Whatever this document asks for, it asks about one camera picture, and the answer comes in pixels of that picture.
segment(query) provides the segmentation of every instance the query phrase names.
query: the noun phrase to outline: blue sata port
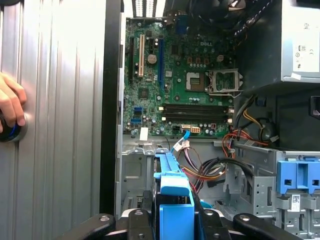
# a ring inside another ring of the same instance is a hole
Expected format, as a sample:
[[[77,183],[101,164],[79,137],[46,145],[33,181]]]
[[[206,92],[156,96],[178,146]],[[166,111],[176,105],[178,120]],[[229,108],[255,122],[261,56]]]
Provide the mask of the blue sata port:
[[[140,118],[131,118],[130,122],[132,124],[141,124],[141,119]]]
[[[135,108],[133,108],[133,111],[135,114],[142,114],[143,108],[141,106],[136,106]]]

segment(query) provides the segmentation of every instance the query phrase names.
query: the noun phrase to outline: ram slot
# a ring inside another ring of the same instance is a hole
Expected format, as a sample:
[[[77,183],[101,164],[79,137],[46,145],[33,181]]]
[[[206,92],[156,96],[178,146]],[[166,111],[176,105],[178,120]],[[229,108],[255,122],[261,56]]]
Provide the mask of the ram slot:
[[[162,116],[171,122],[225,123],[228,120],[227,106],[164,104]]]
[[[163,39],[159,40],[158,45],[158,82],[162,90],[165,90],[165,80],[164,80],[164,71],[165,71],[165,41]]]
[[[128,73],[128,79],[129,79],[130,84],[132,84],[134,82],[134,54],[135,54],[135,38],[130,37],[130,40],[129,40],[129,73]]]
[[[145,35],[140,35],[140,46],[139,46],[139,71],[138,77],[142,78],[144,76],[145,68]]]

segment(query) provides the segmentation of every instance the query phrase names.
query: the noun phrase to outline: sticker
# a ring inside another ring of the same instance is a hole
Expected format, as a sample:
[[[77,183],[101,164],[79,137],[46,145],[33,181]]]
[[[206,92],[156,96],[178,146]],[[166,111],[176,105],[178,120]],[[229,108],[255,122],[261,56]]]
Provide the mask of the sticker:
[[[291,73],[291,78],[293,78],[293,79],[297,79],[297,80],[301,80],[301,75],[299,75],[299,74],[296,74],[296,73]]]
[[[177,152],[179,152],[179,151],[182,149],[182,145],[177,142],[177,143],[173,146],[173,149],[176,150]]]
[[[140,129],[140,141],[148,141],[148,128],[142,127]]]
[[[291,196],[291,212],[300,212],[300,194]]]
[[[253,146],[254,144],[255,144],[255,142],[252,141],[252,140],[248,140],[248,141],[246,141],[246,142],[244,143],[244,145],[247,145],[247,146]]]
[[[305,22],[297,29],[292,39],[293,71],[317,73],[320,70],[319,26]]]

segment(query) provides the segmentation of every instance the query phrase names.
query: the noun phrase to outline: dell logo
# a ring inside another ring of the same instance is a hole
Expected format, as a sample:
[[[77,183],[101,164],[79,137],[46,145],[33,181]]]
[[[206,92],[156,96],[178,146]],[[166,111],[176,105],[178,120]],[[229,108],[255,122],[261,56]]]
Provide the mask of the dell logo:
[[[200,46],[212,47],[212,42],[202,41],[200,42]]]

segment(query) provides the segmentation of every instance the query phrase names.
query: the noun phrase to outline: hand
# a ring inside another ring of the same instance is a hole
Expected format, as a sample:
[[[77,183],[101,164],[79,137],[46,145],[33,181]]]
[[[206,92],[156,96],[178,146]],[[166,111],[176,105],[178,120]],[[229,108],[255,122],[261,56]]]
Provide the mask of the hand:
[[[23,104],[27,101],[25,90],[15,80],[0,72],[0,110],[3,113],[6,124],[14,127],[16,122],[19,126],[26,124]],[[3,126],[0,121],[0,133]]]

